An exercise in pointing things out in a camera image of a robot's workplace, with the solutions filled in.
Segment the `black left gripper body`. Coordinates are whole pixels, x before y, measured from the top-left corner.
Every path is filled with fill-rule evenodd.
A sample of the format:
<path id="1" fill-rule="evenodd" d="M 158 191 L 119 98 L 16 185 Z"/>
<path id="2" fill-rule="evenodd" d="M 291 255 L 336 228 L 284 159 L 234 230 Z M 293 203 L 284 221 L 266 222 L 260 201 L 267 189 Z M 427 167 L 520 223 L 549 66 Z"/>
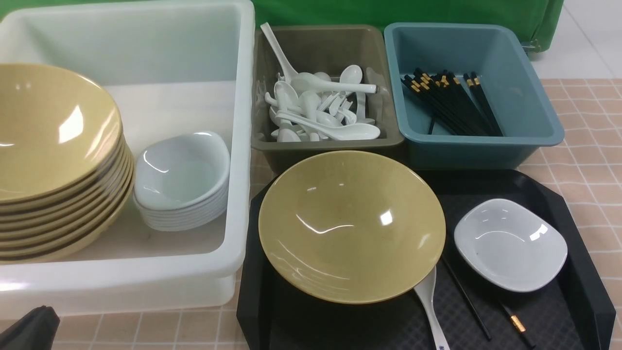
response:
<path id="1" fill-rule="evenodd" d="M 51 350 L 60 317 L 51 306 L 28 312 L 0 335 L 2 350 Z"/>

